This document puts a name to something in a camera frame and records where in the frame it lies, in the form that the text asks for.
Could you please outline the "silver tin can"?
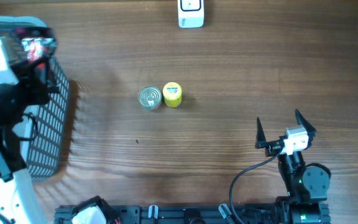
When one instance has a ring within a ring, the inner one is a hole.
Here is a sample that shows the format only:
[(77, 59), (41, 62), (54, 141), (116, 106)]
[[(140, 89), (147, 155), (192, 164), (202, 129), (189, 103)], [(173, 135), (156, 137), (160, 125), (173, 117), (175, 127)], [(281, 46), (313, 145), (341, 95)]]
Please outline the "silver tin can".
[(146, 86), (139, 92), (139, 102), (144, 109), (155, 110), (162, 102), (162, 92), (156, 86)]

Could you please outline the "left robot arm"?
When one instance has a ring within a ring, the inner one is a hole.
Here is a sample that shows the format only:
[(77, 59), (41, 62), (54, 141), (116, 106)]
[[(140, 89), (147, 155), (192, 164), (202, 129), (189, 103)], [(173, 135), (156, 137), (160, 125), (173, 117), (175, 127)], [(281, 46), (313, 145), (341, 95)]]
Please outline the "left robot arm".
[(15, 62), (0, 38), (0, 223), (46, 223), (35, 190), (21, 155), (21, 142), (35, 136), (18, 136), (13, 128), (32, 119), (28, 106), (49, 102), (57, 86), (49, 81), (50, 58), (56, 41), (53, 37), (24, 37), (26, 58)]

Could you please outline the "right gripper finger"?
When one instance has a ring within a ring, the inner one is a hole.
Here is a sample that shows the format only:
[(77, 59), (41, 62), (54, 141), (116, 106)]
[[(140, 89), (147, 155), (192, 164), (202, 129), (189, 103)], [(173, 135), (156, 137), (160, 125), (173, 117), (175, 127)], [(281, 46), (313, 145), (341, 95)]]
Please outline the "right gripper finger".
[(262, 148), (266, 148), (267, 146), (268, 144), (265, 138), (262, 124), (260, 122), (259, 117), (257, 117), (257, 132), (256, 132), (256, 139), (255, 139), (255, 148), (262, 149)]
[(312, 141), (316, 136), (316, 129), (303, 117), (298, 109), (295, 110), (295, 118), (298, 125), (302, 125), (306, 129), (307, 135), (309, 137), (308, 146), (312, 146)]

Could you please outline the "black hex wrench packet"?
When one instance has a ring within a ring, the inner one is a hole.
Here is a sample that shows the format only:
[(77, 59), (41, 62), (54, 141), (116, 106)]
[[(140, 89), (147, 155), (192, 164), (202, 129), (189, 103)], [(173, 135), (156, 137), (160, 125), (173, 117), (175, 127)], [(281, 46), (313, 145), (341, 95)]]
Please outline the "black hex wrench packet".
[(55, 54), (58, 46), (53, 29), (49, 27), (20, 27), (14, 29), (14, 33), (27, 54), (27, 60), (32, 63), (44, 59), (44, 62), (37, 64), (36, 68), (48, 71), (50, 58)]

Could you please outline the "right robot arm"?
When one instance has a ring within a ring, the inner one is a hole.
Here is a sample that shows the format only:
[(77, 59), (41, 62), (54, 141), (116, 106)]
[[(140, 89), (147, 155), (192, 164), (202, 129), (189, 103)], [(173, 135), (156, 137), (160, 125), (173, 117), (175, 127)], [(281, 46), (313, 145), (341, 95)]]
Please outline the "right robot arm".
[(264, 148), (266, 157), (278, 159), (278, 171), (284, 181), (287, 195), (277, 197), (274, 203), (251, 205), (244, 209), (249, 223), (315, 223), (331, 222), (325, 201), (331, 180), (331, 171), (318, 163), (306, 164), (302, 152), (312, 145), (316, 129), (296, 110), (297, 125), (285, 130), (276, 141), (267, 141), (257, 119), (255, 147)]

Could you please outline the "yellow plastic jar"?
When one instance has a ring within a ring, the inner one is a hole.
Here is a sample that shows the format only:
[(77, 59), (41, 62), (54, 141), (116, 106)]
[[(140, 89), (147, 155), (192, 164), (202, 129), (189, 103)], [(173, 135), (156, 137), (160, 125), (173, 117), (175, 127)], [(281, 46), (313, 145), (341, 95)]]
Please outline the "yellow plastic jar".
[(163, 99), (167, 106), (176, 108), (182, 101), (182, 88), (176, 82), (168, 82), (163, 88)]

